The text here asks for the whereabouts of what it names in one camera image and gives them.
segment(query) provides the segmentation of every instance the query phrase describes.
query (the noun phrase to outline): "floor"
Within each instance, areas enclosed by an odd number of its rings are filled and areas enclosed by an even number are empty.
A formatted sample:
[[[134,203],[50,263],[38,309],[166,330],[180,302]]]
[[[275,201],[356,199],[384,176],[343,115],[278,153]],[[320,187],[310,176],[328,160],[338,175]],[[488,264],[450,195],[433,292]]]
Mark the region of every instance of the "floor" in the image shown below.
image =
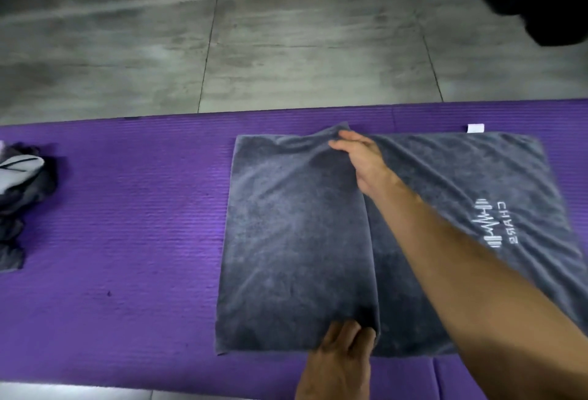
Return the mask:
[[[482,0],[0,0],[0,124],[588,96],[588,43],[540,48]],[[192,400],[0,383],[6,400]]]

